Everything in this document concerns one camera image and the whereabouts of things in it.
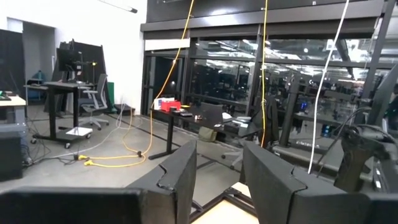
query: gray floor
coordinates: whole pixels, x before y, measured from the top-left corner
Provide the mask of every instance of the gray floor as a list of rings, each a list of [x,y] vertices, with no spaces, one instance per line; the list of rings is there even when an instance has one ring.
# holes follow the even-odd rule
[[[28,116],[30,120],[38,120],[28,122],[31,130],[39,133],[47,133],[49,131],[49,121],[46,113],[42,112],[42,106],[29,106]],[[72,119],[66,116],[65,119],[58,119],[57,125],[70,126]],[[104,126],[102,131],[93,131],[92,137],[89,140],[75,143],[70,150],[64,149],[62,144],[50,141],[44,141],[45,146],[50,149],[45,149],[43,145],[37,143],[35,145],[29,143],[30,154],[32,157],[43,156],[46,157],[59,156],[72,152],[80,151],[80,154],[91,157],[106,157],[106,156],[123,156],[132,154],[128,151],[122,142],[123,136],[127,133],[126,129],[117,129],[116,120],[109,116],[102,115],[103,119],[110,121],[109,126]],[[129,122],[129,117],[124,117],[123,120]],[[142,129],[149,131],[150,123],[147,118],[140,118],[136,116],[133,118],[132,124]],[[126,124],[121,124],[122,128],[126,128]],[[154,122],[154,134],[166,138],[167,125]],[[28,135],[27,140],[30,141],[31,134]],[[149,145],[150,135],[133,128],[126,136],[126,144],[128,147],[144,151]],[[178,129],[174,132],[173,142],[179,145],[186,143],[191,139],[197,139],[196,136],[180,131]],[[155,154],[165,151],[165,141],[153,137],[152,147],[147,155]],[[222,161],[227,166],[230,165],[234,158],[221,159],[222,153],[232,151],[228,147],[217,143],[208,143],[198,141],[197,149],[200,154],[208,156],[213,159]],[[58,186],[58,187],[125,187],[131,182],[135,181],[145,173],[149,172],[158,163],[162,162],[164,158],[154,161],[146,160],[138,166],[125,168],[102,168],[95,166],[84,166],[83,161],[76,162],[72,165],[63,165],[58,160],[52,159],[43,161],[40,164],[34,165],[24,171],[24,177],[19,180],[10,180],[0,183],[0,191],[13,189],[20,186]],[[138,159],[114,159],[110,161],[95,161],[97,163],[107,165],[121,165],[137,162]],[[208,160],[198,156],[198,165],[207,162]],[[211,164],[203,167],[197,171],[197,181],[195,185],[194,200],[200,204],[209,202],[212,198],[219,195],[224,189],[233,185],[239,179],[239,174],[230,170],[226,166],[220,164]]]

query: red box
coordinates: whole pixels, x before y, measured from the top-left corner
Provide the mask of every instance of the red box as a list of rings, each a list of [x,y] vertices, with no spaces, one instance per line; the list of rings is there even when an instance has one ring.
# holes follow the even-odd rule
[[[181,108],[181,102],[179,101],[162,101],[162,104],[160,106],[161,110],[170,111],[170,107],[176,107],[177,110],[180,110]]]

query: yellow extension cord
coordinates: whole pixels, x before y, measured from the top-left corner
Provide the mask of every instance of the yellow extension cord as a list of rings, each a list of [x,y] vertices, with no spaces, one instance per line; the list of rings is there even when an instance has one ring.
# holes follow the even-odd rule
[[[187,27],[188,27],[188,23],[189,23],[189,19],[190,19],[190,15],[191,15],[191,12],[192,12],[192,8],[193,8],[193,3],[194,3],[194,2],[195,2],[195,0],[192,0],[192,1],[191,1],[191,5],[190,5],[190,8],[189,8],[189,13],[188,13],[187,21],[186,21],[186,23],[185,23],[185,27],[184,27],[184,30],[183,30],[183,33],[182,33],[182,36],[181,36],[181,39],[182,39],[182,40],[184,39],[185,33],[186,33],[186,31],[187,31]],[[262,37],[263,48],[262,48],[262,64],[261,64],[261,68],[262,68],[262,69],[261,69],[261,70],[262,70],[262,75],[261,75],[261,82],[262,82],[262,103],[261,103],[261,109],[262,109],[262,129],[263,129],[263,132],[262,132],[262,139],[261,139],[261,146],[264,145],[264,140],[265,140],[265,136],[266,136],[266,122],[267,122],[267,120],[266,120],[266,108],[265,108],[265,105],[264,105],[264,100],[265,100],[265,97],[266,97],[266,83],[265,83],[265,79],[266,79],[266,78],[265,78],[265,72],[264,72],[264,62],[265,62],[265,57],[266,57],[265,49],[266,49],[266,24],[267,24],[268,0],[265,0],[265,3],[266,3],[266,5],[265,5],[265,9],[264,9],[264,30],[263,30],[263,37]],[[167,78],[166,78],[166,80],[165,80],[165,82],[164,82],[162,88],[160,89],[159,93],[158,93],[157,96],[155,97],[155,99],[154,99],[152,105],[150,106],[151,109],[154,107],[154,103],[155,103],[156,99],[158,99],[159,96],[163,93],[164,88],[165,88],[165,86],[166,86],[166,84],[167,84],[167,82],[168,82],[168,80],[169,80],[169,78],[170,78],[170,76],[171,76],[171,74],[172,74],[172,72],[173,72],[175,63],[176,63],[176,61],[177,61],[177,59],[178,59],[178,56],[180,55],[180,51],[181,51],[181,47],[178,48],[177,54],[176,54],[176,56],[175,56],[175,58],[174,58],[174,60],[173,60],[173,64],[172,64],[172,67],[171,67],[171,69],[170,69],[170,71],[169,71],[169,74],[167,75]],[[153,140],[153,123],[152,123],[152,120],[153,120],[153,117],[152,117],[152,116],[153,116],[153,114],[152,114],[152,113],[153,113],[153,112],[152,112],[152,110],[151,110],[151,111],[150,111],[150,141],[149,141],[149,145],[148,145],[148,148],[147,148],[144,152],[141,153],[141,156],[138,156],[138,155],[136,155],[136,156],[128,155],[128,156],[114,156],[114,157],[88,157],[88,156],[80,155],[78,159],[79,159],[79,160],[86,159],[87,161],[84,163],[85,166],[98,166],[98,167],[105,167],[105,168],[122,168],[122,167],[130,167],[130,166],[135,166],[135,165],[142,164],[142,163],[145,162],[145,160],[146,160],[146,156],[145,156],[145,155],[149,152],[150,148],[152,147],[152,140]],[[126,136],[129,134],[130,130],[131,130],[131,124],[132,124],[132,109],[130,109],[130,123],[129,123],[129,129],[127,130],[126,134],[123,136],[122,142],[123,142],[123,144],[124,144],[124,147],[125,147],[127,150],[132,151],[132,152],[135,152],[135,153],[138,154],[140,151],[137,151],[137,150],[135,150],[135,149],[131,149],[130,147],[128,147],[127,144],[126,144],[126,142],[125,142],[125,140],[124,140],[124,139],[126,138]],[[105,159],[137,158],[137,157],[143,157],[143,160],[141,160],[141,161],[139,161],[139,162],[132,163],[132,164],[114,165],[114,166],[112,166],[112,165],[98,164],[98,163],[94,163],[94,162],[92,161],[93,159],[98,159],[98,160],[101,160],[101,159],[102,159],[102,160],[105,160]]]
[[[190,19],[190,17],[191,17],[191,12],[192,12],[192,8],[193,8],[193,3],[194,3],[194,2],[195,2],[195,0],[192,0],[192,1],[191,1],[191,6],[190,6],[190,8],[189,8],[188,17],[187,17],[187,21],[185,22],[185,27],[184,27],[184,30],[183,30],[183,32],[182,32],[181,40],[183,40],[184,37],[185,37],[185,33],[186,33],[186,31],[187,31],[187,27],[188,27],[189,19]],[[181,51],[181,47],[178,48],[177,54],[176,54],[176,56],[175,56],[175,58],[174,58],[174,60],[173,60],[173,64],[172,64],[172,67],[171,67],[171,69],[170,69],[170,71],[169,71],[169,74],[167,75],[167,78],[166,78],[166,80],[164,81],[163,86],[162,86],[162,88],[160,89],[159,93],[158,93],[157,96],[155,97],[155,99],[154,99],[152,105],[150,106],[151,109],[154,107],[155,100],[158,99],[159,96],[163,93],[164,88],[166,87],[167,82],[168,82],[168,80],[169,80],[169,78],[170,78],[170,76],[171,76],[171,74],[172,74],[172,72],[173,72],[175,63],[176,63],[176,61],[177,61],[177,59],[178,59],[178,56],[180,55],[180,51]],[[135,150],[135,149],[131,149],[130,147],[127,146],[127,144],[126,144],[126,142],[125,142],[125,140],[124,140],[124,139],[126,138],[126,136],[129,134],[130,130],[131,130],[131,124],[132,124],[132,109],[130,109],[130,124],[129,124],[129,129],[127,130],[127,132],[126,132],[125,135],[123,136],[122,142],[123,142],[123,144],[124,144],[124,147],[125,147],[127,150],[132,151],[132,152],[135,152],[135,153],[137,153],[138,155],[136,155],[136,156],[133,156],[133,155],[128,155],[128,156],[113,156],[113,157],[88,157],[88,156],[85,156],[85,155],[80,155],[80,156],[78,157],[78,160],[84,160],[84,159],[86,159],[87,161],[84,163],[85,166],[98,166],[98,167],[105,167],[105,168],[130,167],[130,166],[135,166],[135,165],[142,164],[143,162],[145,162],[145,160],[146,160],[145,154],[147,154],[147,153],[149,152],[150,147],[152,146],[152,139],[153,139],[152,110],[150,111],[150,141],[149,141],[149,146],[148,146],[148,148],[147,148],[144,152],[140,152],[140,151],[137,151],[137,150]],[[105,160],[105,159],[137,158],[137,157],[143,157],[143,159],[142,159],[141,161],[139,161],[139,162],[135,162],[135,163],[132,163],[132,164],[124,164],[124,165],[114,165],[114,166],[112,166],[112,165],[104,165],[104,164],[98,164],[98,163],[93,162],[93,159],[98,159],[98,160],[104,159],[104,160]]]

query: yellow cable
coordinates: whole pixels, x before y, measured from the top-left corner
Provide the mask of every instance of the yellow cable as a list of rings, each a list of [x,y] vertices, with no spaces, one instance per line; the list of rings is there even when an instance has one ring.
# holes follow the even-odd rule
[[[182,32],[181,40],[184,39],[185,33],[187,32],[188,23],[189,23],[189,19],[190,19],[190,15],[191,15],[191,12],[192,12],[192,8],[193,8],[193,3],[194,2],[195,2],[195,0],[191,1],[191,5],[190,5],[190,8],[189,8],[187,21],[185,22],[185,27],[184,27],[184,30]],[[167,82],[169,81],[169,78],[170,78],[170,76],[171,76],[171,74],[173,72],[175,63],[176,63],[176,61],[178,59],[178,56],[180,55],[180,52],[181,52],[181,47],[178,48],[177,54],[176,54],[176,56],[175,56],[175,58],[173,60],[173,64],[172,64],[172,67],[171,67],[171,69],[169,71],[169,74],[167,75],[167,78],[164,81],[163,86],[160,89],[159,93],[157,94],[157,96],[155,97],[154,101],[152,102],[152,105],[150,106],[151,109],[154,107],[155,100],[158,99],[159,96],[164,91],[164,88],[166,87]],[[130,108],[130,124],[129,124],[129,128],[128,128],[127,132],[125,133],[125,135],[123,136],[122,142],[124,144],[124,147],[127,150],[135,152],[135,153],[139,153],[139,151],[137,151],[135,149],[131,149],[130,147],[128,147],[126,142],[125,142],[125,140],[124,140],[126,138],[126,136],[129,134],[130,130],[131,130],[131,124],[132,124],[132,108]],[[133,163],[133,164],[109,166],[109,165],[103,165],[103,164],[94,163],[91,159],[122,159],[122,158],[136,158],[136,157],[139,157],[139,156],[114,156],[114,157],[87,157],[87,156],[84,156],[86,159],[90,159],[90,160],[85,162],[85,166],[99,166],[99,167],[105,167],[105,168],[120,168],[120,167],[129,167],[129,166],[134,166],[134,165],[141,164],[141,163],[143,163],[146,160],[145,154],[148,153],[150,148],[152,147],[152,138],[153,138],[153,125],[152,125],[152,110],[151,110],[150,111],[150,141],[149,141],[148,148],[144,152],[141,153],[142,157],[144,158],[143,160],[141,160],[140,162]]]
[[[262,82],[262,102],[261,102],[261,110],[262,110],[262,139],[261,139],[261,147],[264,147],[264,139],[266,137],[266,109],[265,109],[265,99],[266,99],[266,83],[265,83],[265,68],[264,61],[266,60],[266,26],[267,26],[267,11],[268,11],[268,0],[266,0],[266,7],[264,9],[264,30],[262,36],[262,64],[261,64],[261,82]]]

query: bag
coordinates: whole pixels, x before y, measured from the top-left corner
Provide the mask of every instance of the bag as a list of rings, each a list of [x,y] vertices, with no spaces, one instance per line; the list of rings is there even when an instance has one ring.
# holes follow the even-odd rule
[[[217,132],[212,129],[205,127],[201,127],[199,129],[199,139],[202,141],[214,142],[216,140],[216,137],[217,137]]]

